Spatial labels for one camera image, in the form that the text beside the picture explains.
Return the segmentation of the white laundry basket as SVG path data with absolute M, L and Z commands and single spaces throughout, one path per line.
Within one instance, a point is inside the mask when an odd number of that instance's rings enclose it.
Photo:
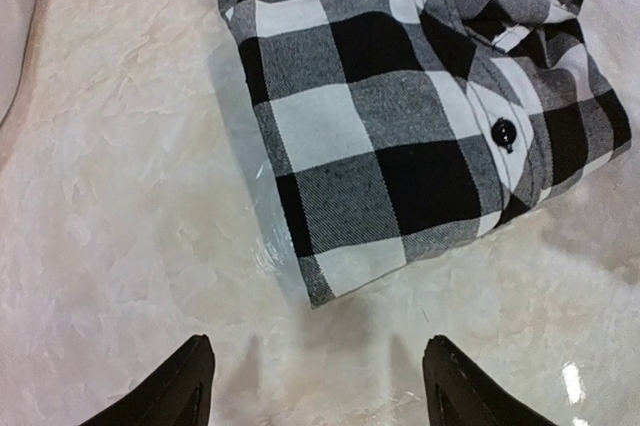
M 18 90 L 36 0 L 0 0 L 1 120 Z

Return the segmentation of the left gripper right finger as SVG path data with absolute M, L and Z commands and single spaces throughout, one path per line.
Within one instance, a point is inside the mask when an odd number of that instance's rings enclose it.
M 428 341 L 422 371 L 431 425 L 554 426 L 505 391 L 444 335 Z

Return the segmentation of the black white plaid shirt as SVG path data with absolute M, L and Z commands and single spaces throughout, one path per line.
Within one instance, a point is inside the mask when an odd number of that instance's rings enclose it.
M 583 1 L 217 0 L 313 307 L 630 147 Z

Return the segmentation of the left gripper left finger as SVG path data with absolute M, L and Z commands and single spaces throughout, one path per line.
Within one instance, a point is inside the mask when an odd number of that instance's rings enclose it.
M 193 335 L 120 400 L 82 426 L 207 426 L 215 355 L 206 335 Z

